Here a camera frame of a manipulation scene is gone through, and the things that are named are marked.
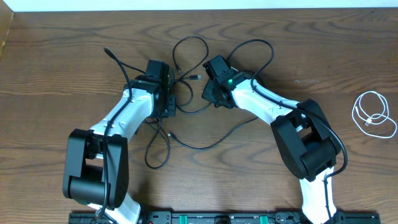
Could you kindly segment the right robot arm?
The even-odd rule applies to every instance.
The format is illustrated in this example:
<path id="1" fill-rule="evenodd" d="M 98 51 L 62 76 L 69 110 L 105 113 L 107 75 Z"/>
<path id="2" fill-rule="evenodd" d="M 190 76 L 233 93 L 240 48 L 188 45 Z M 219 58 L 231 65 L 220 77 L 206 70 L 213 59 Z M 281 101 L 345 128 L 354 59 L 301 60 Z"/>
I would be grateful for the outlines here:
<path id="1" fill-rule="evenodd" d="M 216 107 L 249 111 L 269 124 L 284 164 L 300 181 L 305 218 L 310 223 L 331 222 L 336 207 L 328 179 L 341 150 L 319 104 L 281 97 L 229 66 L 221 55 L 203 68 L 209 77 L 203 99 Z"/>

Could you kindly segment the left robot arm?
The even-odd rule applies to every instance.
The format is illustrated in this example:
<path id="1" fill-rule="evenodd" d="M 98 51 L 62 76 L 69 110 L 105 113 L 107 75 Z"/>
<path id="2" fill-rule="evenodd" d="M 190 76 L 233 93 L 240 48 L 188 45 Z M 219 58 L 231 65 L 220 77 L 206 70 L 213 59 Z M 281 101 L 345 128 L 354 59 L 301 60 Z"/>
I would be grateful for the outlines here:
<path id="1" fill-rule="evenodd" d="M 68 137 L 63 195 L 96 209 L 95 218 L 142 223 L 139 203 L 128 194 L 128 142 L 147 118 L 175 115 L 170 67 L 150 60 L 143 75 L 128 80 L 116 106 L 88 130 Z"/>

